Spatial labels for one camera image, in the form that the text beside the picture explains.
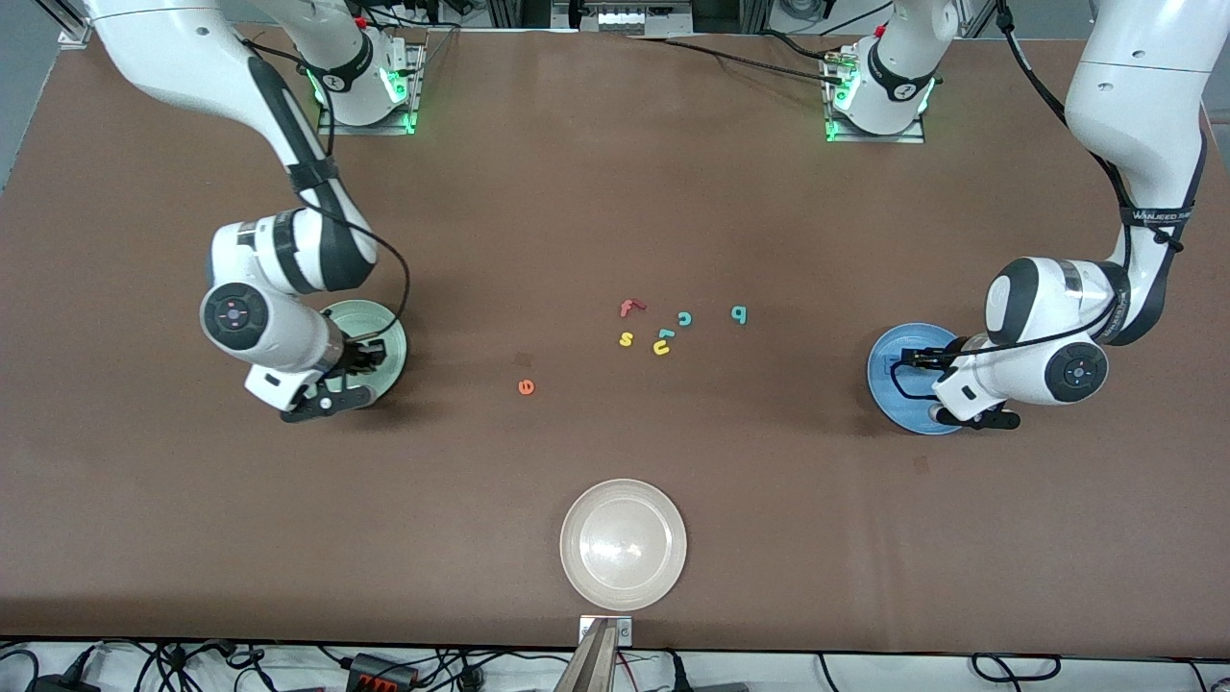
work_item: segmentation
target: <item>table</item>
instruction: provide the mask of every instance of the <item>table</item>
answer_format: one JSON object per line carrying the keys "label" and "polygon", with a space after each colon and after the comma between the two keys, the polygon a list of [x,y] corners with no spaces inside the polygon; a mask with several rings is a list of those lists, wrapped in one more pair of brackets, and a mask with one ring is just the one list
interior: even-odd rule
{"label": "table", "polygon": [[[1080,49],[1028,45],[1059,93]],[[0,197],[0,632],[569,645],[594,608],[560,524],[630,477],[690,548],[640,647],[1230,653],[1215,156],[1097,397],[925,439],[871,402],[871,343],[974,331],[1005,263],[1105,257],[1118,225],[1001,43],[952,47],[921,146],[825,143],[814,84],[617,37],[464,34],[432,71],[417,134],[337,146],[410,257],[411,365],[290,427],[197,323],[213,229],[294,204],[277,161],[97,42],[60,55]],[[312,304],[395,302],[390,259]]]}

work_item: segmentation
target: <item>circular button on robot joint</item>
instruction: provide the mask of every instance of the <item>circular button on robot joint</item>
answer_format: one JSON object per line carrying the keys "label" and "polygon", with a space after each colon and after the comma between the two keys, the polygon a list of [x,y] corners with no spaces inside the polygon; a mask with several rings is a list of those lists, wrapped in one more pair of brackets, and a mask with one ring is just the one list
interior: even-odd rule
{"label": "circular button on robot joint", "polygon": [[1102,387],[1106,371],[1106,354],[1096,343],[1071,343],[1047,364],[1047,390],[1059,403],[1080,402]]}
{"label": "circular button on robot joint", "polygon": [[218,305],[218,315],[214,318],[218,320],[218,326],[232,331],[247,326],[247,302],[239,297],[226,297]]}

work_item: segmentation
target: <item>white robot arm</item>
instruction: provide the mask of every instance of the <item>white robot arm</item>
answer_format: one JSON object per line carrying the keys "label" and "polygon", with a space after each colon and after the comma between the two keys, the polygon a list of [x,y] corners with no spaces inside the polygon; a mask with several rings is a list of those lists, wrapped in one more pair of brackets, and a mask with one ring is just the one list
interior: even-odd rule
{"label": "white robot arm", "polygon": [[[397,104],[373,58],[383,39],[360,32],[344,5],[257,5],[283,22],[312,71],[323,75],[339,120],[370,122]],[[348,336],[354,334],[342,333],[296,297],[362,284],[375,264],[376,242],[287,84],[241,43],[213,0],[91,0],[87,6],[128,81],[172,106],[257,130],[306,206],[214,234],[207,262],[210,289],[200,305],[210,340],[252,365],[245,386],[284,412],[285,420],[370,404],[373,393],[362,388],[335,397],[328,411],[304,397],[321,379],[370,372],[383,353],[379,344],[369,349],[353,342]]]}
{"label": "white robot arm", "polygon": [[872,134],[904,130],[926,103],[958,25],[952,0],[895,0],[883,29],[850,47],[855,74],[833,108]]}
{"label": "white robot arm", "polygon": [[1226,0],[1102,0],[1061,114],[1116,181],[1118,242],[1106,261],[1015,259],[990,284],[985,332],[904,353],[904,365],[943,370],[936,423],[1011,429],[1010,399],[1081,402],[1106,381],[1101,344],[1157,322],[1205,157],[1200,96],[1228,32]]}

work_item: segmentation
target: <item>blue plate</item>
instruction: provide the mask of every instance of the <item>blue plate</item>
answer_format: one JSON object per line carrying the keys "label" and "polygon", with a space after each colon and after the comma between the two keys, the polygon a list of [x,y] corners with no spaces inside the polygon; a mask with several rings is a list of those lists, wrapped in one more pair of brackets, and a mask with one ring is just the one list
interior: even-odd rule
{"label": "blue plate", "polygon": [[[910,322],[894,326],[884,332],[871,348],[867,358],[867,386],[871,396],[893,423],[919,435],[947,435],[961,430],[954,425],[941,425],[931,420],[931,404],[927,399],[907,399],[893,387],[889,369],[902,360],[902,349],[945,348],[957,334],[926,322]],[[902,366],[897,369],[897,382],[910,395],[932,395],[931,386],[943,375]]]}

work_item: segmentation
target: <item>plate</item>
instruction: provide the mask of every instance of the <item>plate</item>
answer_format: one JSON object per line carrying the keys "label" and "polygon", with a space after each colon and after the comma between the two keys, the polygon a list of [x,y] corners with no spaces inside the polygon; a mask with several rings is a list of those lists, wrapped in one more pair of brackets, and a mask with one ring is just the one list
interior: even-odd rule
{"label": "plate", "polygon": [[[371,300],[342,300],[341,302],[333,302],[327,310],[330,310],[328,318],[333,320],[333,323],[349,336],[378,331],[392,318],[392,310]],[[392,390],[394,383],[401,377],[401,371],[406,368],[408,349],[406,344],[406,329],[402,328],[400,321],[376,338],[383,338],[385,342],[384,363],[376,366],[375,372],[347,376],[346,383],[347,387],[367,385],[375,391],[375,399],[379,399]],[[333,380],[327,380],[325,381],[325,387],[330,392],[339,392],[342,379],[335,377]],[[309,395],[315,396],[314,392],[309,392]]]}
{"label": "plate", "polygon": [[[902,397],[893,385],[891,371],[893,364],[902,360],[902,349],[942,349],[956,337],[942,326],[909,322],[889,328],[872,345],[871,355],[867,356],[867,387],[876,406],[893,423],[919,435],[948,435],[961,430],[931,419],[931,406],[935,402]],[[940,371],[905,366],[897,369],[897,382],[910,395],[932,395],[931,386],[941,375],[943,374]]]}
{"label": "plate", "polygon": [[573,589],[609,611],[657,602],[679,580],[688,535],[670,498],[640,481],[599,483],[572,504],[560,559]]}

